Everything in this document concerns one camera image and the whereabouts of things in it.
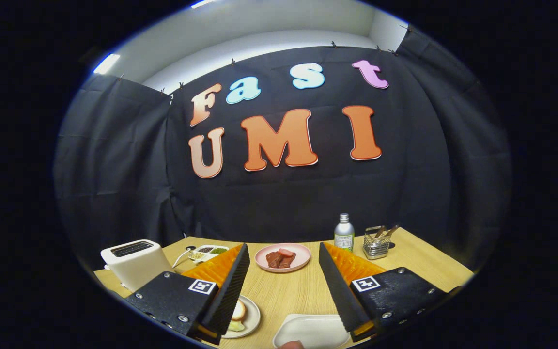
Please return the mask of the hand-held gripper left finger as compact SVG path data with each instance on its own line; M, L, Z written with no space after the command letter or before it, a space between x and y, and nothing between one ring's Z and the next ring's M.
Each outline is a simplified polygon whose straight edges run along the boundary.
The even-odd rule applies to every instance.
M177 336L219 345L249 265L248 246L241 243L181 274L161 272L125 300Z

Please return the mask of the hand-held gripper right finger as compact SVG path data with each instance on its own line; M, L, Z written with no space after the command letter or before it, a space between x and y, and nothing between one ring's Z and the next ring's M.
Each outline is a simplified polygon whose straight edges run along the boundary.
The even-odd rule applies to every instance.
M449 297L406 267L387 270L322 241L319 265L352 340L389 336Z

